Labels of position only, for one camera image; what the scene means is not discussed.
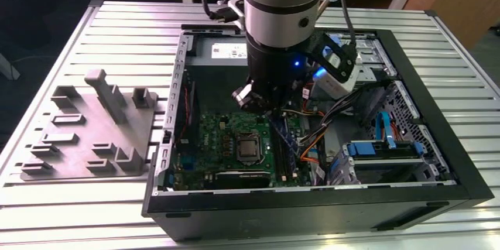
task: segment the blue led light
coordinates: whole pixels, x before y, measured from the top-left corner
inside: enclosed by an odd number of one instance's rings
[[[327,73],[327,70],[323,67],[321,67],[317,70],[315,74],[313,75],[313,78],[321,78],[326,73]]]

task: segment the green motherboard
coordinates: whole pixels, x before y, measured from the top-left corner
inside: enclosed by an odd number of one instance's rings
[[[293,137],[301,137],[299,116],[289,116],[287,125]],[[203,114],[195,149],[173,159],[175,189],[211,189],[209,183],[218,172],[266,172],[271,175],[270,187],[309,185],[306,167],[303,170],[299,167],[294,177],[277,174],[277,142],[271,130],[269,120],[254,114]]]

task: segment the floor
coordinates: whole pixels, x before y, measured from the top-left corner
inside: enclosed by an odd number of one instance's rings
[[[115,1],[181,2],[181,0]],[[14,4],[10,2],[7,8],[13,8],[14,11],[21,6],[23,9],[27,6],[33,7],[31,11],[22,13],[35,18],[26,23],[23,17],[3,14],[0,0],[0,53],[14,62],[22,73],[17,81],[10,81],[0,76],[0,150],[17,129],[89,2],[90,0],[30,0],[29,4],[19,1]],[[500,37],[490,31],[471,50],[471,54],[498,84],[500,84],[499,48]]]

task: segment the orange wire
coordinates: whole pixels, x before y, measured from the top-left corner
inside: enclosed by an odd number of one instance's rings
[[[310,158],[310,157],[306,157],[309,151],[311,150],[311,148],[315,146],[315,144],[318,143],[318,141],[322,139],[322,137],[326,135],[326,132],[327,130],[317,137],[317,139],[313,141],[313,143],[310,144],[310,146],[307,147],[307,149],[305,150],[303,154],[301,155],[301,161],[303,160],[309,160],[309,161],[314,161],[314,162],[318,162],[317,159],[314,158]]]

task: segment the connector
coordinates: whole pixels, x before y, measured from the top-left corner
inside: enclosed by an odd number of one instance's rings
[[[235,22],[239,18],[239,15],[230,7],[221,8],[214,15],[211,15],[213,20],[225,23]]]

